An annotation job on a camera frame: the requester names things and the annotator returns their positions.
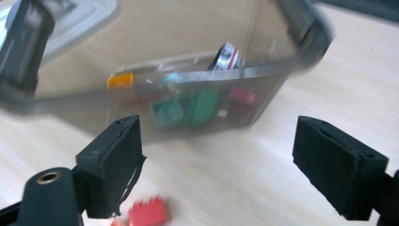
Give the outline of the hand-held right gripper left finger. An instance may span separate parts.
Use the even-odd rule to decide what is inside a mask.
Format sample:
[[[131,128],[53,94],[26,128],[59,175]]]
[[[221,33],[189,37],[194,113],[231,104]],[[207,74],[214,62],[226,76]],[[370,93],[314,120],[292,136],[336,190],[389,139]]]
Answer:
[[[138,181],[146,160],[139,116],[112,122],[75,159],[76,175],[86,186],[83,209],[88,217],[119,215],[120,205]]]

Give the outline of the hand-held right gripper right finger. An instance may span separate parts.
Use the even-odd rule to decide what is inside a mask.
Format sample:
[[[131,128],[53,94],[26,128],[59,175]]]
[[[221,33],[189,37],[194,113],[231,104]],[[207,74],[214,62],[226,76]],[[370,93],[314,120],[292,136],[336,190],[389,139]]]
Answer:
[[[294,163],[347,220],[370,218],[375,184],[389,158],[334,125],[300,116],[295,130]]]

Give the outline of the red toy brick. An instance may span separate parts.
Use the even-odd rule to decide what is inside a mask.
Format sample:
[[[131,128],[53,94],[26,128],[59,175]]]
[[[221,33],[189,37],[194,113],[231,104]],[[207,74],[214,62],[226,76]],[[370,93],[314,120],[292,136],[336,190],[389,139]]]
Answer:
[[[168,211],[159,196],[137,201],[129,209],[129,226],[163,226],[167,221]]]

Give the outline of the yellow toy brick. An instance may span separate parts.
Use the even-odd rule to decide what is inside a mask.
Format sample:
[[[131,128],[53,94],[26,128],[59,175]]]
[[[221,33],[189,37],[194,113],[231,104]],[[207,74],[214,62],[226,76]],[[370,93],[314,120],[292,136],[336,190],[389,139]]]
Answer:
[[[107,89],[126,89],[131,87],[135,82],[135,76],[132,72],[115,73],[111,75],[107,81]]]

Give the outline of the maroon toy brick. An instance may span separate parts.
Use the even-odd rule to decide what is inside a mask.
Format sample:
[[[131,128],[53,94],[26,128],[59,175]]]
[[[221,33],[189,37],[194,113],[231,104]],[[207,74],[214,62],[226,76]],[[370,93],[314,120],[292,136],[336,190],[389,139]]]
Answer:
[[[255,90],[232,88],[229,93],[228,112],[235,116],[252,115],[258,102],[259,95]]]

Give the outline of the white box lid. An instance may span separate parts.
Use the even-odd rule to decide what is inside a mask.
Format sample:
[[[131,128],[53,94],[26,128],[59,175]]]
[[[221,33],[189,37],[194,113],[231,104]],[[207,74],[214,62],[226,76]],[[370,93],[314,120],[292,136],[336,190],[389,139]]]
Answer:
[[[0,1],[0,66],[6,61],[1,55],[8,31],[22,0]],[[117,0],[45,0],[55,15],[55,28],[44,50],[46,63],[68,51],[118,17]]]

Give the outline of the transparent brown storage box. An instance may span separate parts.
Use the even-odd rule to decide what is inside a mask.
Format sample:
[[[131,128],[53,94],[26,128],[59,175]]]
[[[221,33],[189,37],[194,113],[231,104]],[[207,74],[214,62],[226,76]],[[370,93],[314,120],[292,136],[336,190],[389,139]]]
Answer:
[[[1,51],[0,108],[18,115],[51,113],[97,134],[137,114],[146,140],[243,128],[263,114],[286,79],[318,63],[332,37],[311,0],[117,0],[117,18],[68,51],[42,62],[55,28],[45,0],[22,0]],[[240,52],[240,69],[208,71],[220,47]],[[132,72],[134,84],[107,89],[109,77]],[[166,84],[178,73],[183,81]],[[232,88],[259,95],[252,115],[228,112]],[[188,107],[204,89],[218,89],[213,117],[184,125]],[[177,97],[181,123],[156,128],[150,104]]]

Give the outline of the white toy car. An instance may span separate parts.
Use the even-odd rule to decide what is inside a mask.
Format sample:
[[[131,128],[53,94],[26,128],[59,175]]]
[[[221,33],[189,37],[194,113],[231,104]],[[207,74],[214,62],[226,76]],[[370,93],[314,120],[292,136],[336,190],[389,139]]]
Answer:
[[[241,52],[230,42],[224,43],[218,50],[215,59],[208,66],[210,72],[240,69],[243,65]]]

